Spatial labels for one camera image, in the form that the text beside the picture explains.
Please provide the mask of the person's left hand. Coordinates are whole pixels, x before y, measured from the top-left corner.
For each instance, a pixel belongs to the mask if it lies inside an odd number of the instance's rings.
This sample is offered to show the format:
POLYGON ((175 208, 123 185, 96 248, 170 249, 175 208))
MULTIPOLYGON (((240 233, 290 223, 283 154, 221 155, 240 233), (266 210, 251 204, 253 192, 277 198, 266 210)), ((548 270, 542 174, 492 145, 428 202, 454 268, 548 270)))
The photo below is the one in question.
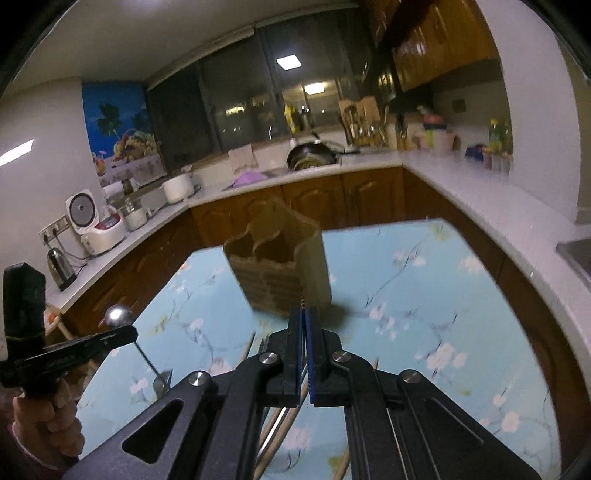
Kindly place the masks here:
POLYGON ((82 452, 85 439, 69 383, 60 379, 49 399, 24 393, 12 400, 11 431, 24 452, 43 467, 64 471, 82 452))

